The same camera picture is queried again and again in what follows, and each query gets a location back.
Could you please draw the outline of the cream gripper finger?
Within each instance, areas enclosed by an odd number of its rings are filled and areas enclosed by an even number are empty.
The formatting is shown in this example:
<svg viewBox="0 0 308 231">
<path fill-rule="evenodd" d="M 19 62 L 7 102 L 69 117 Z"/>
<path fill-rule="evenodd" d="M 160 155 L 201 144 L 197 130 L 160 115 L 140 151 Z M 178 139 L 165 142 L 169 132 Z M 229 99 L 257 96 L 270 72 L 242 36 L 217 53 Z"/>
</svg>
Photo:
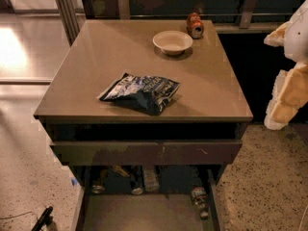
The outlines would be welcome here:
<svg viewBox="0 0 308 231">
<path fill-rule="evenodd" d="M 280 70 L 266 110 L 265 126 L 270 130 L 284 128 L 307 102 L 308 65 L 297 63 L 289 71 Z"/>
<path fill-rule="evenodd" d="M 287 35 L 289 22 L 285 22 L 264 38 L 264 44 L 278 47 L 283 46 Z"/>
</svg>

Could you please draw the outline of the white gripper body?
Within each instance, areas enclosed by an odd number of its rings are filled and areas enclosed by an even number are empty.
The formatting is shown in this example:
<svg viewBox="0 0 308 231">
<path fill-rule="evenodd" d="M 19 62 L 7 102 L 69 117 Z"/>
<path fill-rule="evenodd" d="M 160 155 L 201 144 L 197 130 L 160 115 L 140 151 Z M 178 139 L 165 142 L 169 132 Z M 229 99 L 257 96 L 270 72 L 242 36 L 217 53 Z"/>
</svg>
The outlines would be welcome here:
<svg viewBox="0 0 308 231">
<path fill-rule="evenodd" d="M 304 1 L 288 21 L 284 53 L 296 63 L 308 63 L 308 0 Z"/>
</svg>

